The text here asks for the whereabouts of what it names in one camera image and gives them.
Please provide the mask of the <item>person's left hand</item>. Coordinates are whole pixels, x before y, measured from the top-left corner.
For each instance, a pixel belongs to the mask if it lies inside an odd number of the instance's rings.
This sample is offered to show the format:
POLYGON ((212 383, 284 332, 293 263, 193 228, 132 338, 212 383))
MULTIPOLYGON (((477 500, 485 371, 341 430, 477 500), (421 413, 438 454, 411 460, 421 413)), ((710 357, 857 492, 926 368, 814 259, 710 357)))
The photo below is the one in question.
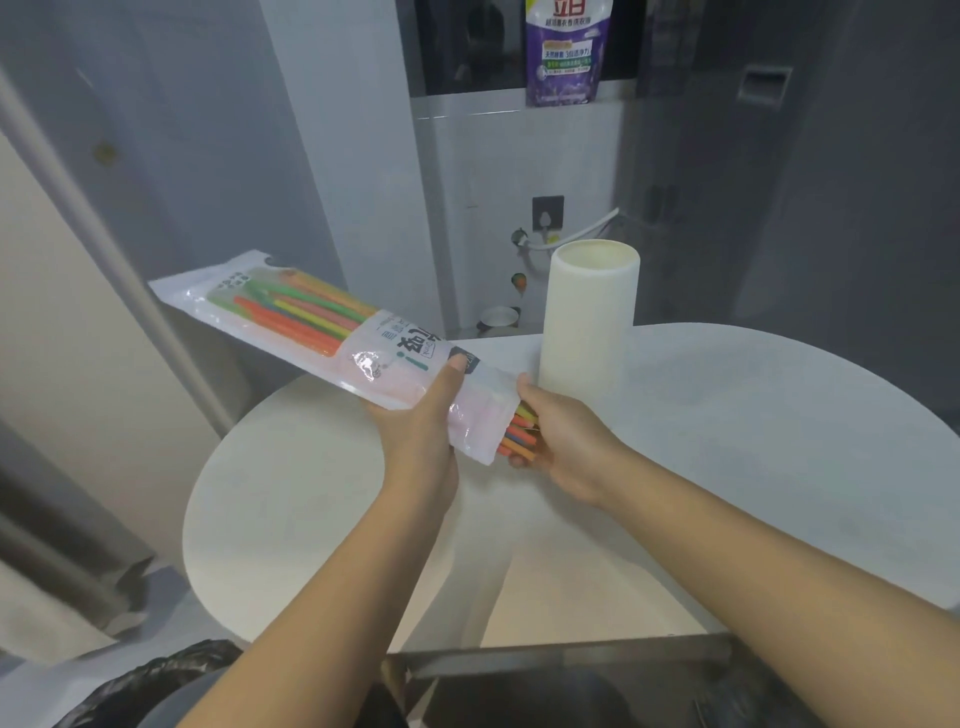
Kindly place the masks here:
POLYGON ((459 483, 459 468, 450 443, 450 407, 427 409, 426 393, 409 409, 388 410, 365 404, 383 455, 380 500, 413 508, 434 520, 446 516, 459 483))

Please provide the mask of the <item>person's right hand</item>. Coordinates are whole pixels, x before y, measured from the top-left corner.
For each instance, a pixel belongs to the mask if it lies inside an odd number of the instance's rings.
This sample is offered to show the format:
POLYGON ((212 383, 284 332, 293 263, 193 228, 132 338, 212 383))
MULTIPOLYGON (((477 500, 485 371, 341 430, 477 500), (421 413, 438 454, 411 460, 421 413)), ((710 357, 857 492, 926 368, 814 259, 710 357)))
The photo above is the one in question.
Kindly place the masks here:
POLYGON ((629 503, 636 454, 581 400, 557 395, 556 409, 534 411, 533 457, 510 455, 510 466, 537 470, 575 500, 613 514, 629 503))

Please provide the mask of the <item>person's right forearm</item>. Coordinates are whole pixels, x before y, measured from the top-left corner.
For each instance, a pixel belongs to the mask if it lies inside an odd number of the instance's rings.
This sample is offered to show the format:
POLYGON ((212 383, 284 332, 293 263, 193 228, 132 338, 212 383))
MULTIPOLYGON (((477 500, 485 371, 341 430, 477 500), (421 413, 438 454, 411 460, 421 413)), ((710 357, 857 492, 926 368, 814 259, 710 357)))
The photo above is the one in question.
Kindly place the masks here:
POLYGON ((960 728, 960 619, 629 452, 598 503, 831 728, 960 728))

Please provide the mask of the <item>person's left forearm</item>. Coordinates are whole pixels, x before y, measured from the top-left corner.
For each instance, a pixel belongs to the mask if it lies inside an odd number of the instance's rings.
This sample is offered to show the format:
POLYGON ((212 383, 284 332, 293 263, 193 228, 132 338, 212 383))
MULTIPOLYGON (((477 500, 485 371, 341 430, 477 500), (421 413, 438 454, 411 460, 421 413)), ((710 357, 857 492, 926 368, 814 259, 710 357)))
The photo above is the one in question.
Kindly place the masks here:
POLYGON ((453 470, 385 478, 294 600, 176 728, 351 728, 453 502, 453 470))

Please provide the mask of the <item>cream cylindrical container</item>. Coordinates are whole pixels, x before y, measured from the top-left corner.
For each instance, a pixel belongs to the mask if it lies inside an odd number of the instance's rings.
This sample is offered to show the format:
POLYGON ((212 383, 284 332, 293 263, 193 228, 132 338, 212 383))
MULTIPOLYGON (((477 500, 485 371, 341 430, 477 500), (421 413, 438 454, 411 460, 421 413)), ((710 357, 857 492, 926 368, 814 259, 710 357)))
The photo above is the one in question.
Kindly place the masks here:
POLYGON ((642 259, 625 243, 568 242, 549 269, 537 383, 609 408, 623 383, 627 337, 633 326, 642 259))

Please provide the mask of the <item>steel bar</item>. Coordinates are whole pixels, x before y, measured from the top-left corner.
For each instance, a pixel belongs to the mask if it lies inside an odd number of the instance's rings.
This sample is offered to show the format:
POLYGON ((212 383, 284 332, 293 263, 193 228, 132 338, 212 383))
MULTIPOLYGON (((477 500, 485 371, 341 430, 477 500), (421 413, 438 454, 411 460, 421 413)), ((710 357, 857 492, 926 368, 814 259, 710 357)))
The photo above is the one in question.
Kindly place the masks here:
POLYGON ((734 647, 729 634, 642 637, 517 647, 470 648, 388 655, 392 671, 413 679, 516 673, 609 665, 726 662, 734 647))

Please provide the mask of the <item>purple detergent refill pouch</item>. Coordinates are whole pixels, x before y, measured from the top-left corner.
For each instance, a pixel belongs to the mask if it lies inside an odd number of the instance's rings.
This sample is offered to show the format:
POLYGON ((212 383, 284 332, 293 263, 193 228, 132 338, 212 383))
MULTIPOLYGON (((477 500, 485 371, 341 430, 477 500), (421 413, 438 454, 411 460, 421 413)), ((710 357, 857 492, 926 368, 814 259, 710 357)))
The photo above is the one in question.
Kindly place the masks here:
POLYGON ((526 0, 526 104, 576 106, 596 97, 614 0, 526 0))

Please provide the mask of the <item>black trash bag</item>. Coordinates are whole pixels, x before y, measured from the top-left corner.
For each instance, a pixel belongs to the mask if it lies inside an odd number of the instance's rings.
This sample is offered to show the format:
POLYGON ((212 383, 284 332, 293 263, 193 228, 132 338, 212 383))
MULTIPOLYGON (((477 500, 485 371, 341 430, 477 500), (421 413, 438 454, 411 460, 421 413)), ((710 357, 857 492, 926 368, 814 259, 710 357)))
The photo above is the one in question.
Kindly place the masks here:
POLYGON ((242 653, 229 639, 204 639, 154 658, 95 688, 53 728, 138 728, 162 700, 228 668, 242 653))

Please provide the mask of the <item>white door frame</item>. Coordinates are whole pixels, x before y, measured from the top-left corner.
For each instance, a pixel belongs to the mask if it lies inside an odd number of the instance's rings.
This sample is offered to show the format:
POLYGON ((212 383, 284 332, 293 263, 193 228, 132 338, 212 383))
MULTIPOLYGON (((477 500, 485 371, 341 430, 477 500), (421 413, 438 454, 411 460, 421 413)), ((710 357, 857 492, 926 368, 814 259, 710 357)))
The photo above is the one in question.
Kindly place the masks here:
POLYGON ((230 346, 185 313, 161 303, 121 248, 122 237, 42 128, 0 65, 0 131, 164 359, 218 437, 235 427, 251 389, 230 346))

